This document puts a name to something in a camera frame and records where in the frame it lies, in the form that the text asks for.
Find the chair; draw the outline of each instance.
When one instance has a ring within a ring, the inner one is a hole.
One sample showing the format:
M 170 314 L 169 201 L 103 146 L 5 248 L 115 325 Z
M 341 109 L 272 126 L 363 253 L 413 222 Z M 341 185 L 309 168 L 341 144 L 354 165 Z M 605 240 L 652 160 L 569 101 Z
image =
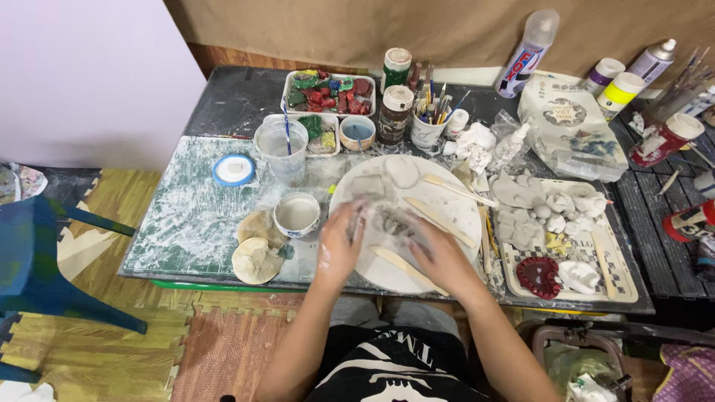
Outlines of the chair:
M 84 318 L 147 333 L 147 323 L 87 295 L 62 276 L 57 267 L 57 215 L 134 235 L 132 227 L 42 195 L 0 205 L 0 312 Z M 0 379 L 37 382 L 39 374 L 0 362 Z

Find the wooden clay tool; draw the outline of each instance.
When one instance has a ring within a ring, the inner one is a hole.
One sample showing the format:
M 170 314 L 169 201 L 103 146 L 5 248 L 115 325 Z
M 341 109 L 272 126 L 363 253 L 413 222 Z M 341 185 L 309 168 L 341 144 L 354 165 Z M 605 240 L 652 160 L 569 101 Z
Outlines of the wooden clay tool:
M 482 258 L 484 260 L 484 273 L 491 274 L 491 262 L 489 258 L 489 234 L 487 232 L 487 207 L 479 208 L 479 218 L 482 220 Z
M 385 258 L 389 263 L 405 271 L 405 273 L 407 273 L 408 275 L 419 279 L 422 283 L 429 286 L 430 288 L 437 290 L 442 296 L 449 296 L 449 293 L 447 293 L 439 286 L 435 285 L 435 283 L 432 282 L 430 278 L 427 278 L 425 274 L 418 271 L 417 268 L 410 265 L 410 263 L 405 261 L 404 258 L 400 257 L 396 253 L 393 253 L 392 251 L 389 251 L 388 249 L 379 245 L 371 246 L 370 251 L 372 251 L 376 255 L 379 255 L 382 258 Z
M 403 199 L 407 201 L 408 204 L 412 205 L 416 210 L 420 211 L 426 217 L 430 218 L 434 223 L 437 224 L 437 226 L 442 227 L 444 231 L 452 233 L 454 237 L 458 238 L 467 247 L 477 247 L 477 245 L 472 241 L 472 239 L 467 237 L 467 235 L 465 235 L 461 230 L 459 230 L 459 227 L 457 227 L 452 222 L 446 220 L 442 215 L 438 214 L 435 210 L 427 206 L 427 204 L 425 204 L 424 202 L 418 200 L 417 198 L 411 197 L 404 197 Z
M 422 176 L 422 180 L 425 180 L 426 182 L 432 183 L 432 184 L 434 184 L 434 185 L 438 185 L 438 186 L 444 187 L 444 188 L 446 188 L 447 190 L 454 191 L 454 192 L 456 192 L 456 193 L 459 194 L 459 195 L 463 195 L 463 196 L 465 196 L 465 197 L 469 197 L 469 198 L 471 198 L 472 200 L 476 200 L 477 202 L 481 202 L 482 204 L 488 205 L 488 206 L 490 206 L 490 207 L 496 207 L 497 205 L 499 205 L 498 202 L 489 200 L 489 199 L 487 199 L 487 198 L 482 197 L 481 195 L 474 194 L 473 192 L 469 192 L 469 191 L 464 190 L 463 188 L 459 188 L 459 187 L 457 187 L 457 186 L 455 186 L 455 185 L 451 185 L 451 184 L 445 182 L 444 180 L 442 180 L 441 177 L 437 177 L 437 176 L 431 175 L 431 174 L 429 174 L 429 173 L 426 174 L 426 175 L 423 175 L 423 176 Z
M 603 283 L 606 285 L 606 295 L 609 300 L 615 300 L 616 287 L 613 286 L 613 278 L 611 277 L 611 272 L 608 271 L 606 256 L 603 255 L 601 241 L 598 239 L 598 230 L 592 231 L 591 237 L 593 238 L 593 248 L 596 250 L 596 257 L 598 257 L 598 266 L 601 267 L 601 273 L 603 273 Z

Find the ceramic bowl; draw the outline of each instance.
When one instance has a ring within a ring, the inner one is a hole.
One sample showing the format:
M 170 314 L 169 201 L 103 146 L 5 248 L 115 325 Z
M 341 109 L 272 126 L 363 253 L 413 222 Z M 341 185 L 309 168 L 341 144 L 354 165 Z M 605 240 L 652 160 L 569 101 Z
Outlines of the ceramic bowl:
M 310 194 L 292 192 L 273 208 L 273 220 L 278 230 L 288 237 L 308 236 L 320 221 L 320 203 Z
M 359 143 L 356 139 L 350 138 L 342 132 L 343 127 L 357 124 L 370 129 L 370 136 L 367 139 L 361 139 Z M 357 114 L 354 116 L 346 117 L 340 123 L 340 143 L 343 145 L 343 147 L 348 148 L 351 151 L 360 151 L 360 145 L 362 145 L 364 151 L 369 148 L 370 145 L 373 144 L 373 141 L 375 141 L 375 123 L 373 123 L 373 121 L 370 120 L 369 117 L 360 116 L 359 114 Z

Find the black t-shirt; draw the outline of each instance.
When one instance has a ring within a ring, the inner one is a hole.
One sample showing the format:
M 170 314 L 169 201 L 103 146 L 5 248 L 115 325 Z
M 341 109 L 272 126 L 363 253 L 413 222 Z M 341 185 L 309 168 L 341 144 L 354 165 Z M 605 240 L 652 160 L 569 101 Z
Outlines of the black t-shirt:
M 487 401 L 462 343 L 448 333 L 414 327 L 331 327 L 306 401 Z

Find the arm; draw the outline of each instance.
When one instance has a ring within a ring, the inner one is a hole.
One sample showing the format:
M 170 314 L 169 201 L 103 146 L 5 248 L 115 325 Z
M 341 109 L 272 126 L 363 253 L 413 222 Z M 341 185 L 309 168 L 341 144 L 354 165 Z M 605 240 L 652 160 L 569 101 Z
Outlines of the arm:
M 365 221 L 361 218 L 357 220 L 355 234 L 348 234 L 350 221 L 359 208 L 356 204 L 343 205 L 323 225 L 315 278 L 295 322 L 258 383 L 254 402 L 302 401 L 315 385 L 330 314 L 355 267 L 365 234 Z
M 482 284 L 454 237 L 423 218 L 415 226 L 428 241 L 408 247 L 423 272 L 464 306 L 489 383 L 510 402 L 558 401 L 546 372 Z

